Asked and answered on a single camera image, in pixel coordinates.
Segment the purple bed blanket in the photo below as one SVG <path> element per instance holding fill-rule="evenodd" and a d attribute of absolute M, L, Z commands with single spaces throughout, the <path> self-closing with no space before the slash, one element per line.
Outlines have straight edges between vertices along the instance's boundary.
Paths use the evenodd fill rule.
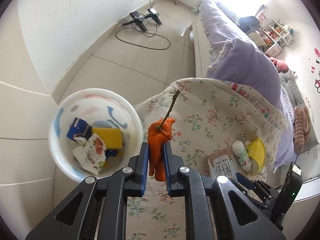
<path fill-rule="evenodd" d="M 199 0 L 197 8 L 210 45 L 212 64 L 206 70 L 206 77 L 249 85 L 281 110 L 288 127 L 281 136 L 274 166 L 296 162 L 298 155 L 293 144 L 293 108 L 287 92 L 280 84 L 278 70 L 214 2 Z"/>

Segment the blue torn box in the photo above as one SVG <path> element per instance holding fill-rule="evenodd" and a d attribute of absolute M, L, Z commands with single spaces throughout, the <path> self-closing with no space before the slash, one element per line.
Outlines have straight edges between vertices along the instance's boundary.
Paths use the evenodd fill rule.
<path fill-rule="evenodd" d="M 92 136 L 92 126 L 89 125 L 85 120 L 75 118 L 67 133 L 67 138 L 75 141 L 77 137 L 83 137 L 88 140 Z"/>

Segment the brown fuzzy pillow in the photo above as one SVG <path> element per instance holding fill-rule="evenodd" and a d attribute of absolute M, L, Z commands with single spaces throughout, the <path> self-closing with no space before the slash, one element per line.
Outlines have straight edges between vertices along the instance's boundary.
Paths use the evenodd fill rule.
<path fill-rule="evenodd" d="M 294 108 L 294 134 L 293 134 L 293 143 L 295 152 L 300 154 L 304 151 L 305 146 L 310 141 L 311 133 L 311 120 L 309 115 L 309 110 L 307 107 L 298 107 Z"/>

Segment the grey pillow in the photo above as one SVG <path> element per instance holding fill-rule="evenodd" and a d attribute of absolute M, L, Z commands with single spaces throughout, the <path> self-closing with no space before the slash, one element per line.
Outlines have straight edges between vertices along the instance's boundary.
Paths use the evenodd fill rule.
<path fill-rule="evenodd" d="M 296 83 L 296 77 L 291 72 L 279 73 L 280 84 L 283 87 L 285 103 L 289 113 L 293 115 L 295 107 L 307 107 L 309 114 L 312 115 L 312 109 L 307 98 L 299 90 Z"/>

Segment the orange peel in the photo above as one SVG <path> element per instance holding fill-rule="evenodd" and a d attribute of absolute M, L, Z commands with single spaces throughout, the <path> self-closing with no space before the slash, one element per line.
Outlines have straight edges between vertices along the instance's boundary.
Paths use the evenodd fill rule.
<path fill-rule="evenodd" d="M 171 118 L 169 115 L 180 92 L 181 91 L 178 89 L 172 97 L 171 105 L 165 117 L 152 123 L 148 128 L 149 176 L 154 176 L 154 179 L 160 182 L 166 181 L 163 146 L 171 140 L 172 125 L 175 122 L 175 119 Z"/>

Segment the hello kitty wall sticker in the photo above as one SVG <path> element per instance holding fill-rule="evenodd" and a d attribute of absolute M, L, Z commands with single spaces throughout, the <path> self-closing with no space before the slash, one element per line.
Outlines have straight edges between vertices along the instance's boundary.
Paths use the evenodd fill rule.
<path fill-rule="evenodd" d="M 314 82 L 314 87 L 317 90 L 317 93 L 320 93 L 320 73 L 319 73 L 319 67 L 320 67 L 320 61 L 319 61 L 319 57 L 320 57 L 320 53 L 319 50 L 317 48 L 313 49 L 314 53 L 315 53 L 315 65 L 311 66 L 311 73 L 315 74 L 315 82 Z"/>

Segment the black device stand far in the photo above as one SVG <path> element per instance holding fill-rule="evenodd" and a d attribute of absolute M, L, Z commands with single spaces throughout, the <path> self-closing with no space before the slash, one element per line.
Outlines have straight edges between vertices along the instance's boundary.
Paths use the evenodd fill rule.
<path fill-rule="evenodd" d="M 148 13 L 144 16 L 145 19 L 152 19 L 157 25 L 163 23 L 159 19 L 159 13 L 154 8 L 148 8 Z"/>

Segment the yellow paper cup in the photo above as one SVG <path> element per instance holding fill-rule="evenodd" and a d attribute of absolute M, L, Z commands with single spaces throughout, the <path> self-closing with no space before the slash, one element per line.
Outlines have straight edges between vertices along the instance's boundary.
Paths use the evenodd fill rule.
<path fill-rule="evenodd" d="M 265 167 L 266 161 L 266 148 L 264 142 L 261 138 L 257 138 L 252 142 L 247 142 L 246 150 L 248 156 L 252 161 L 252 170 L 250 174 L 255 176 L 256 174 L 260 173 Z"/>

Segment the light blue milk carton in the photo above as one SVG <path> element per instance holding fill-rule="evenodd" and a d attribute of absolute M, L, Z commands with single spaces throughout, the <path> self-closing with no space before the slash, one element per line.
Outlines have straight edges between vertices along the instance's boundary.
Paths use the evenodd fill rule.
<path fill-rule="evenodd" d="M 207 155 L 207 160 L 211 178 L 225 176 L 228 179 L 237 181 L 231 151 L 228 147 Z"/>

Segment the white green tube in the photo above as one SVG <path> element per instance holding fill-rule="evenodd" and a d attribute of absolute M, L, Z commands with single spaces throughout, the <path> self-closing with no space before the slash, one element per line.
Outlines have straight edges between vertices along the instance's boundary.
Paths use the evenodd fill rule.
<path fill-rule="evenodd" d="M 242 141 L 238 140 L 232 144 L 232 152 L 234 153 L 240 167 L 246 172 L 251 172 L 252 161 Z"/>

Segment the white bookshelf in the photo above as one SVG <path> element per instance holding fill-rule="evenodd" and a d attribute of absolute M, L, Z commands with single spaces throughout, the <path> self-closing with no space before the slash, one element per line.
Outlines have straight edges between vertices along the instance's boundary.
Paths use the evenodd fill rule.
<path fill-rule="evenodd" d="M 263 40 L 259 48 L 268 57 L 276 57 L 285 47 L 294 42 L 293 28 L 290 24 L 283 24 L 280 20 L 272 20 L 265 28 L 260 28 L 257 33 Z"/>

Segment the white patterned trash bin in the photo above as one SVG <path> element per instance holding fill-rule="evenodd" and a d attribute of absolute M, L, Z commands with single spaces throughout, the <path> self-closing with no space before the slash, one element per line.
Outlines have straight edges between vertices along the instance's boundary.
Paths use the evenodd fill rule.
<path fill-rule="evenodd" d="M 56 165 L 77 183 L 125 167 L 142 142 L 142 123 L 134 107 L 117 93 L 100 88 L 65 98 L 49 131 Z"/>

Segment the yellow snack wrapper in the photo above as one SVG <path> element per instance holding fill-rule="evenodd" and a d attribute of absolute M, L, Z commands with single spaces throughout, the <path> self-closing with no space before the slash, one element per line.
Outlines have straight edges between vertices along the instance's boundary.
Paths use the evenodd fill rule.
<path fill-rule="evenodd" d="M 110 165 L 109 165 L 109 162 L 108 161 L 105 161 L 103 166 L 101 168 L 108 168 Z"/>

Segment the black device stand near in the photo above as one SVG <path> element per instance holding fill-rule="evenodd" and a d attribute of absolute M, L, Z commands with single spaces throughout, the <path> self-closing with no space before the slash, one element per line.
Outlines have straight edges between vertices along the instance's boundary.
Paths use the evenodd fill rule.
<path fill-rule="evenodd" d="M 123 26 L 135 24 L 140 29 L 140 31 L 142 31 L 142 32 L 148 31 L 148 29 L 146 28 L 146 26 L 143 23 L 145 21 L 145 17 L 143 15 L 141 15 L 137 11 L 131 12 L 131 13 L 129 13 L 129 15 L 131 16 L 132 20 L 129 22 L 123 23 Z"/>

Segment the green yellow sponge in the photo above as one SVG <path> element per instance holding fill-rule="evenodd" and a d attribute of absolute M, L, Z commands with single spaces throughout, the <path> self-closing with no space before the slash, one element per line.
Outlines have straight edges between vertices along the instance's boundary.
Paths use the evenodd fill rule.
<path fill-rule="evenodd" d="M 100 137 L 108 150 L 119 150 L 123 146 L 122 133 L 118 128 L 93 127 L 92 133 Z"/>

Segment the white tissue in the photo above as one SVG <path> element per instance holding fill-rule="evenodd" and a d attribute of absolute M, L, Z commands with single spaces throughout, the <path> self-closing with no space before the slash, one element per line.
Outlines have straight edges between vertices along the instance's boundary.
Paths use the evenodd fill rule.
<path fill-rule="evenodd" d="M 88 140 L 83 137 L 75 138 L 76 148 L 73 150 L 73 155 L 81 165 L 81 167 L 95 174 L 99 175 L 101 167 L 103 166 L 107 150 L 104 142 L 97 134 L 93 134 Z"/>

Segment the black device stand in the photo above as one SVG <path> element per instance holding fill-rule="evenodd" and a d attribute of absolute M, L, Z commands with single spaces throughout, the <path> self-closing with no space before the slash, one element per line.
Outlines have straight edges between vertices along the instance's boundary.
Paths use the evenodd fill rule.
<path fill-rule="evenodd" d="M 148 29 L 146 28 L 146 26 L 143 23 L 145 21 L 145 17 L 143 15 L 141 15 L 137 11 L 131 12 L 131 13 L 129 13 L 129 15 L 131 16 L 132 20 L 129 22 L 123 23 L 123 26 L 135 24 L 140 29 L 140 31 L 142 31 L 142 32 L 148 31 Z"/>
<path fill-rule="evenodd" d="M 154 8 L 148 8 L 148 13 L 144 16 L 145 19 L 152 19 L 157 25 L 163 23 L 159 19 L 159 13 Z"/>

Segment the pink plush toy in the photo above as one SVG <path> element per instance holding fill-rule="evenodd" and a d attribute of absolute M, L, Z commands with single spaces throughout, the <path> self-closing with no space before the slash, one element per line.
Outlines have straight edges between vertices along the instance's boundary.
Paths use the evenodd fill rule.
<path fill-rule="evenodd" d="M 289 71 L 289 67 L 285 61 L 278 60 L 274 57 L 269 57 L 269 59 L 272 61 L 279 73 L 287 73 Z"/>

